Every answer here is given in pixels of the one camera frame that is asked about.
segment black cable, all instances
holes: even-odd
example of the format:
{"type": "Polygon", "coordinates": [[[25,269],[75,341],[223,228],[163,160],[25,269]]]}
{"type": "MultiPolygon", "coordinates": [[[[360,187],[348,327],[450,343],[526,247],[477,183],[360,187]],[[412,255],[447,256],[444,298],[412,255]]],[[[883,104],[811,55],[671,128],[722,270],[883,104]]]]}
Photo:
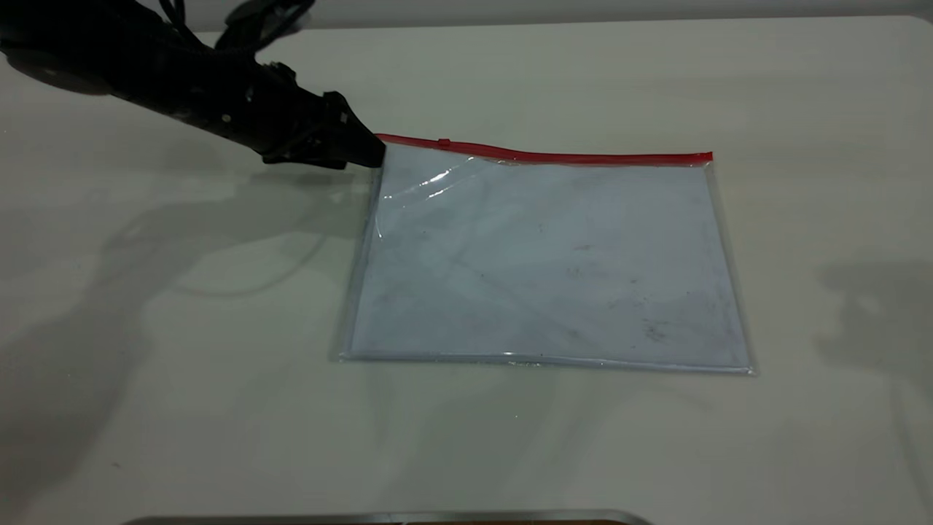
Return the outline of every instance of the black cable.
{"type": "MultiPolygon", "coordinates": [[[[104,13],[116,19],[120,23],[127,25],[127,26],[133,26],[133,27],[137,25],[137,23],[135,23],[134,21],[127,20],[127,18],[123,15],[123,13],[121,13],[120,11],[110,6],[107,0],[96,0],[96,3],[98,6],[103,8],[104,13]]],[[[172,21],[171,20],[172,17],[175,17],[177,19],[177,12],[175,11],[174,7],[171,4],[168,4],[164,0],[160,0],[160,5],[162,6],[163,10],[165,10],[166,5],[170,7],[170,9],[166,12],[166,16],[169,17],[170,21],[172,21]]],[[[213,48],[208,47],[203,42],[201,42],[198,37],[196,37],[193,33],[191,33],[191,30],[189,30],[188,27],[184,23],[181,23],[181,22],[176,24],[174,21],[172,21],[172,24],[175,27],[175,29],[177,29],[179,32],[186,31],[187,33],[190,34],[190,38],[193,38],[193,41],[189,40],[188,38],[186,38],[186,41],[189,44],[192,44],[191,46],[179,46],[178,42],[175,40],[163,38],[160,35],[154,35],[147,31],[141,31],[136,34],[141,35],[142,37],[148,38],[150,40],[156,40],[160,42],[162,45],[172,48],[173,50],[182,51],[182,52],[200,56],[203,58],[240,58],[240,57],[243,57],[244,55],[252,56],[256,54],[257,52],[268,47],[273,41],[275,41],[276,38],[278,38],[279,36],[282,36],[286,31],[288,31],[288,28],[294,25],[295,22],[298,21],[299,18],[301,18],[301,15],[307,12],[308,9],[310,9],[313,5],[314,5],[314,0],[304,0],[303,2],[301,2],[301,4],[295,7],[295,10],[292,11],[291,14],[289,14],[284,20],[282,20],[282,22],[278,26],[276,26],[275,29],[270,31],[267,35],[263,36],[262,38],[254,42],[253,44],[249,44],[248,46],[241,46],[240,48],[231,48],[228,50],[215,50],[213,48]]]]}
{"type": "Polygon", "coordinates": [[[186,42],[194,46],[195,48],[206,48],[203,42],[200,41],[198,37],[191,33],[191,30],[188,29],[188,26],[185,25],[185,2],[184,0],[175,0],[175,5],[172,5],[170,0],[159,0],[159,5],[162,6],[162,10],[165,11],[165,16],[169,17],[169,22],[172,23],[172,26],[175,30],[185,39],[186,42]],[[177,6],[181,6],[181,13],[176,10],[177,6]]]}
{"type": "Polygon", "coordinates": [[[275,29],[269,31],[267,35],[263,36],[262,38],[257,40],[255,43],[250,44],[248,46],[243,46],[241,48],[218,51],[218,53],[230,52],[232,54],[241,54],[241,53],[256,54],[260,50],[268,47],[272,42],[275,41],[276,38],[284,35],[285,32],[288,31],[288,29],[291,26],[295,25],[295,22],[297,22],[298,19],[301,18],[301,15],[306,13],[308,9],[310,9],[311,6],[314,5],[314,1],[315,0],[304,0],[303,2],[295,6],[291,14],[285,17],[282,20],[282,22],[279,23],[279,25],[275,26],[275,29]]]}
{"type": "Polygon", "coordinates": [[[185,23],[185,0],[175,0],[175,13],[178,14],[178,19],[185,23]]]}

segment white table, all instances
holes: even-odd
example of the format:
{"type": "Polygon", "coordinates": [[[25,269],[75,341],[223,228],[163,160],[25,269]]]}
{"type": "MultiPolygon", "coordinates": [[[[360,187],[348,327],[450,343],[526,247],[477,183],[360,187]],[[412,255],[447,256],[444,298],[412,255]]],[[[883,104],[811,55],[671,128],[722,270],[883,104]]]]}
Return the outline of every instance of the white table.
{"type": "Polygon", "coordinates": [[[713,150],[760,376],[334,362],[365,174],[267,168],[3,67],[0,522],[930,520],[925,22],[330,30],[262,58],[380,132],[713,150]]]}

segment clear plastic bag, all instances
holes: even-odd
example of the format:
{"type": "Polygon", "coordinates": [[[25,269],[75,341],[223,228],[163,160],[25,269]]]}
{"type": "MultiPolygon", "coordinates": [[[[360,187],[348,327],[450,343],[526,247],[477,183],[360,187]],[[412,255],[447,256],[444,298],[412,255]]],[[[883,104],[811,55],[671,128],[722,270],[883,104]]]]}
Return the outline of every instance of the clear plastic bag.
{"type": "Polygon", "coordinates": [[[344,359],[751,373],[711,153],[383,140],[344,359]]]}

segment robotic arm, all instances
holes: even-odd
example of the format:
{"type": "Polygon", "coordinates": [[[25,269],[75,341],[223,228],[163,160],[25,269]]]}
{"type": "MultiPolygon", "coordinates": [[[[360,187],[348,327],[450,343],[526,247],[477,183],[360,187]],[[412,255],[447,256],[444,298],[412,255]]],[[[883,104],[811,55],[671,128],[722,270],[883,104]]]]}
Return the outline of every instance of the robotic arm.
{"type": "Polygon", "coordinates": [[[247,146],[264,163],[378,167],[385,145],[337,92],[300,88],[255,54],[314,0],[248,0],[214,48],[185,25],[183,0],[160,0],[170,23],[135,0],[2,0],[0,50],[22,73],[85,94],[112,94],[247,146]]]}

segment white wall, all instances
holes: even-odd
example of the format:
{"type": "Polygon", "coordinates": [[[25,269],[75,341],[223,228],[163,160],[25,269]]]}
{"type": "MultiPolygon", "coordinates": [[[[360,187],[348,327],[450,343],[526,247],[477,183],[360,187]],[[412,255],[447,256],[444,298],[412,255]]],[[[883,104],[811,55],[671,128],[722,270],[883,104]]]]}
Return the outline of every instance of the white wall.
{"type": "MultiPolygon", "coordinates": [[[[187,0],[195,30],[223,28],[243,0],[187,0]]],[[[158,0],[140,0],[159,11],[158,0]]],[[[929,0],[318,0],[313,26],[479,25],[559,21],[620,21],[911,14],[929,0]]]]}

